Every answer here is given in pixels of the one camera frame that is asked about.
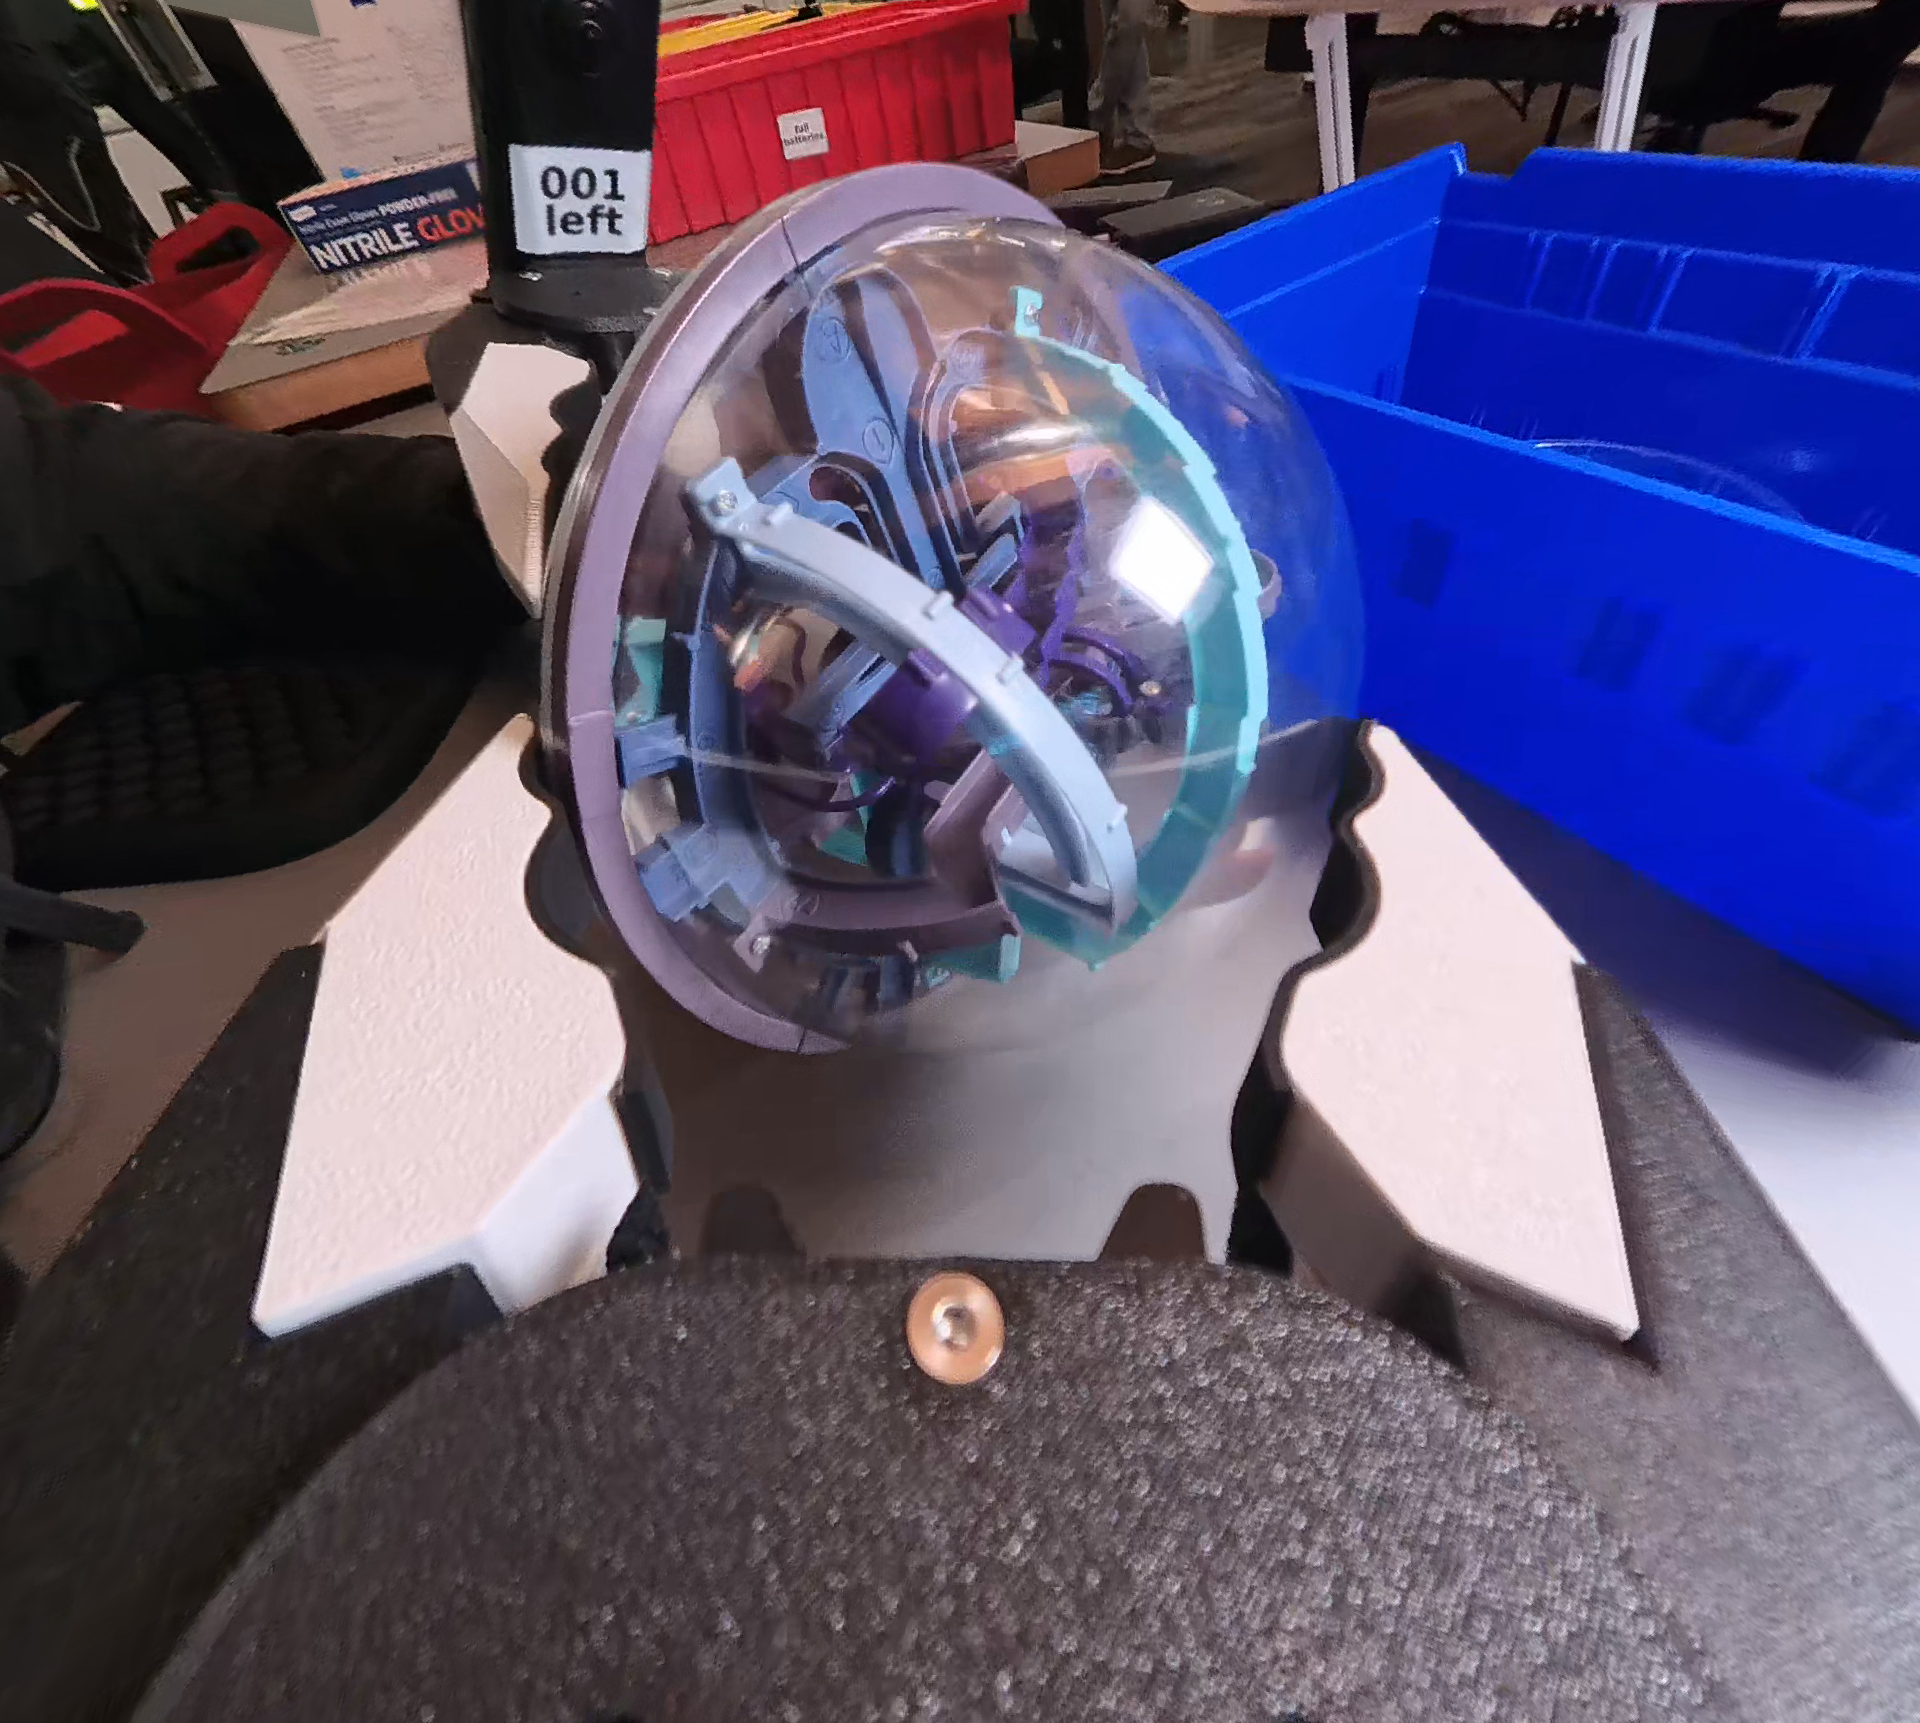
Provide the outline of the clear maze ball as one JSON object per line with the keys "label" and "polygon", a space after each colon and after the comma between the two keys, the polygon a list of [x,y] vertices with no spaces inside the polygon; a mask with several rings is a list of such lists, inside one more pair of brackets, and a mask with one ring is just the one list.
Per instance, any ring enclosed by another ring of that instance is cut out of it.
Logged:
{"label": "clear maze ball", "polygon": [[809,1056],[1317,880],[1365,669],[1302,397],[945,165],[772,205],[685,279],[542,611],[601,914],[682,1010]]}

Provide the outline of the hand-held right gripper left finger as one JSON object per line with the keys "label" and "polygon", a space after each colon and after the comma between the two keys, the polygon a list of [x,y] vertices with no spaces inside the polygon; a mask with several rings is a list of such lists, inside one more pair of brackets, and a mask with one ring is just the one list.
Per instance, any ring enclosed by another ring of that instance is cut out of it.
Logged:
{"label": "hand-held right gripper left finger", "polygon": [[514,1316],[609,1270],[641,1188],[611,980],[541,928],[552,808],[509,721],[329,922],[252,1294],[294,1336],[452,1270]]}

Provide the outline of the person's left forearm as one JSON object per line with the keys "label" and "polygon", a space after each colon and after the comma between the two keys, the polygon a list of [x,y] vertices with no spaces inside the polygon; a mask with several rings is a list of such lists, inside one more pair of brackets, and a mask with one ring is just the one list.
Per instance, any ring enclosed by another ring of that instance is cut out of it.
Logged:
{"label": "person's left forearm", "polygon": [[259,437],[4,381],[4,735],[136,681],[460,661],[524,625],[450,441]]}

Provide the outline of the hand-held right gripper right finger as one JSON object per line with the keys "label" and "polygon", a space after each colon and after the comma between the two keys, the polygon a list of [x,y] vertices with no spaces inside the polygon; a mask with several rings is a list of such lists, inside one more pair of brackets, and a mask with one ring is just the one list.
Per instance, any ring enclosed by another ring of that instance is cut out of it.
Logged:
{"label": "hand-held right gripper right finger", "polygon": [[1283,1098],[1260,1206],[1297,1262],[1378,1316],[1451,1276],[1634,1340],[1586,962],[1378,723],[1355,731],[1309,920],[1260,1046]]}

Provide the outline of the yellow plastic bin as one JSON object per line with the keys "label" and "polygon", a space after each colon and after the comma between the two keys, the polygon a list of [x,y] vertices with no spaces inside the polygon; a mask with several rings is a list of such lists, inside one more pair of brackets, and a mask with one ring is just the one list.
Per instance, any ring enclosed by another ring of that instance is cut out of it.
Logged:
{"label": "yellow plastic bin", "polygon": [[679,17],[663,23],[659,57],[686,57],[732,47],[820,15],[824,15],[822,9],[806,7]]}

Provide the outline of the blue plastic tray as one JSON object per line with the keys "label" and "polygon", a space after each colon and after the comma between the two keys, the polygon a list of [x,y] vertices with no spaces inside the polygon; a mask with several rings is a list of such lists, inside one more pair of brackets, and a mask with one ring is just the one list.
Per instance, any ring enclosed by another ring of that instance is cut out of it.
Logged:
{"label": "blue plastic tray", "polygon": [[1345,493],[1361,711],[1915,1028],[1916,169],[1448,149],[1165,271]]}

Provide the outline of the red plastic bin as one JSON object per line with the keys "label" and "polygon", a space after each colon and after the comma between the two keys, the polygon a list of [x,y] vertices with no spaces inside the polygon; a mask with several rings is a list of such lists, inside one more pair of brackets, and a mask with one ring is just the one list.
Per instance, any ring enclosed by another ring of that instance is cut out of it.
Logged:
{"label": "red plastic bin", "polygon": [[1029,0],[906,0],[659,59],[648,243],[726,229],[832,177],[1017,139]]}

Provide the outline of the red carry bag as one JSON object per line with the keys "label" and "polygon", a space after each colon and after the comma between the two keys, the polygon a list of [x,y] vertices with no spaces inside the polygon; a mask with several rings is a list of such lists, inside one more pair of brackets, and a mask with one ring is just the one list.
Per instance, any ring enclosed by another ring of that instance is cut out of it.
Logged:
{"label": "red carry bag", "polygon": [[2,379],[64,403],[211,417],[204,383],[294,249],[286,229],[221,203],[150,251],[150,281],[42,281],[2,299]]}

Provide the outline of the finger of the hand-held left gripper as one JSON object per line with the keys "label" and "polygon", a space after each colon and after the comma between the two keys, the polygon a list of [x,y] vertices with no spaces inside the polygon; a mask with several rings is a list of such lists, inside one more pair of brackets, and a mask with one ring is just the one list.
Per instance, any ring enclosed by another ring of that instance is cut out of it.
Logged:
{"label": "finger of the hand-held left gripper", "polygon": [[549,501],[566,485],[546,457],[565,439],[558,407],[601,393],[587,361],[478,361],[450,413],[450,437],[509,591],[541,617],[546,583]]}

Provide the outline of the glove box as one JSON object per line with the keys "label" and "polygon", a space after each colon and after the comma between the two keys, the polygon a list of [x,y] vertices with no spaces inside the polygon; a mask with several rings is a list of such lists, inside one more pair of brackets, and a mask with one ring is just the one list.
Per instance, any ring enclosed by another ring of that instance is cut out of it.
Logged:
{"label": "glove box", "polygon": [[319,277],[358,275],[486,235],[470,157],[312,187],[277,211]]}

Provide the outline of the black mesh chair seat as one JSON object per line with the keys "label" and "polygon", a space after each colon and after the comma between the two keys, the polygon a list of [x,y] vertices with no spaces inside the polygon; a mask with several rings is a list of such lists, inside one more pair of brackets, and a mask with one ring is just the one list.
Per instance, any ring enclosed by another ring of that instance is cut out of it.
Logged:
{"label": "black mesh chair seat", "polygon": [[324,852],[417,785],[482,675],[474,657],[343,655],[110,691],[4,769],[13,874],[85,892]]}

